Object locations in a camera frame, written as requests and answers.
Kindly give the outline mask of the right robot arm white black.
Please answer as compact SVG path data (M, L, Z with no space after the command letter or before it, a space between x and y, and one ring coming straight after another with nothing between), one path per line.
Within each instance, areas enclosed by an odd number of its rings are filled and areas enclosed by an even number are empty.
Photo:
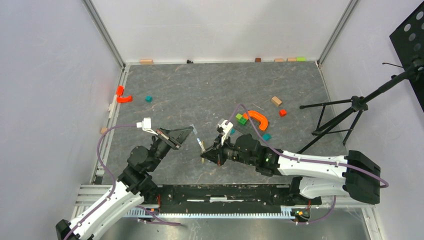
M244 134L235 143L218 137L201 157L219 166L226 161L253 166L268 177L293 176L288 196L295 204L322 196L349 196L371 205L381 201L381 168L357 150L339 156L304 155L272 150Z

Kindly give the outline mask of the translucent blue pen cap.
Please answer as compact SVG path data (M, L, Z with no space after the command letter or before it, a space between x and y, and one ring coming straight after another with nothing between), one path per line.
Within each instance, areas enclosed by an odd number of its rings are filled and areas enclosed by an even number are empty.
M192 126L192 128L193 128L193 132L194 132L194 134L195 135L197 135L198 134L198 131L197 131L197 129L196 129L196 127L195 127L195 125L194 124L191 124L191 126Z

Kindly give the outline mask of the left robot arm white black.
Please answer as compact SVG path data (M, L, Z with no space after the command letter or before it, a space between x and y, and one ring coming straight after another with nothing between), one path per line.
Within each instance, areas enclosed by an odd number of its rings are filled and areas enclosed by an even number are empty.
M72 220L62 219L56 226L59 240L99 240L107 230L130 210L142 203L151 204L158 197L158 186L150 175L170 150L179 150L193 131L158 128L149 148L136 146L127 166L114 184L86 211Z

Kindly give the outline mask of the blue white pen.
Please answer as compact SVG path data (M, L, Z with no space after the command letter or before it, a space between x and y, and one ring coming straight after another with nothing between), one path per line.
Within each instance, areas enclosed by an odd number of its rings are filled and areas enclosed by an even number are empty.
M205 152L205 148L204 148L204 145L203 145L202 141L199 138L197 138L197 142L198 142L198 144L199 144L199 146L201 148L201 152L202 153Z

